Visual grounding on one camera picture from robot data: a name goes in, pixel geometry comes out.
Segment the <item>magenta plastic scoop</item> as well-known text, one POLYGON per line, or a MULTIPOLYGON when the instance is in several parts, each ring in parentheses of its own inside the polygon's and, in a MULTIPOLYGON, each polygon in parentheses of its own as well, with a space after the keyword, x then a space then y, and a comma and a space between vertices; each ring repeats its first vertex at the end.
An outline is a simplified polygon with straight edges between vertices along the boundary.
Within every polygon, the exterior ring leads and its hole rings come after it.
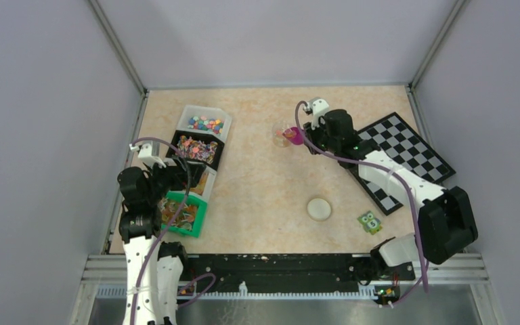
POLYGON ((282 132, 285 139, 295 146, 302 146, 304 144, 302 135, 297 127, 290 127, 282 132))

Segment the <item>clear glass jar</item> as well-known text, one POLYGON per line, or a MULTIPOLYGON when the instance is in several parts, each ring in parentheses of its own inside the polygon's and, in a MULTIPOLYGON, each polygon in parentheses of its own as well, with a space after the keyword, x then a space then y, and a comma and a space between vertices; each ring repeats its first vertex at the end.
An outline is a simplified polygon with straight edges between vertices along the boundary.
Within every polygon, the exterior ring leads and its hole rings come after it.
POLYGON ((284 138, 282 132, 290 128, 290 124, 286 121, 278 121, 272 127, 272 141, 279 148, 289 147, 292 144, 284 138))

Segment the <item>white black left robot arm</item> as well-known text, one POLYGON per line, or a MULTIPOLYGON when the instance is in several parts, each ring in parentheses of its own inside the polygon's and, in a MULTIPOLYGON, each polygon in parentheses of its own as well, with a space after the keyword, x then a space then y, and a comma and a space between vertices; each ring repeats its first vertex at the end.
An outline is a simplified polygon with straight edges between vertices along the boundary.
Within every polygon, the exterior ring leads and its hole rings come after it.
POLYGON ((196 185, 202 163, 155 163, 149 169, 128 167, 118 174, 123 196, 118 232, 127 266, 124 324, 176 324, 177 288, 190 271, 185 248, 162 242, 159 203, 169 191, 196 185))

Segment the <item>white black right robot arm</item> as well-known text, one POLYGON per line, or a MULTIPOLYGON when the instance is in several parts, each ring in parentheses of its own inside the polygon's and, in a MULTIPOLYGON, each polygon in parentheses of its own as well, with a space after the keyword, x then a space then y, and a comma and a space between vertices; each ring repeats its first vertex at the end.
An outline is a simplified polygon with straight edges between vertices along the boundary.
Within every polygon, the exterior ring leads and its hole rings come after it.
POLYGON ((331 110, 302 125, 300 136, 312 154, 336 160, 356 177, 378 186, 410 208, 413 231, 390 238, 370 252, 370 271, 387 279, 397 266, 418 261, 441 265, 479 237, 469 195, 458 186, 445 188, 407 169, 372 137, 361 137, 346 110, 331 110))

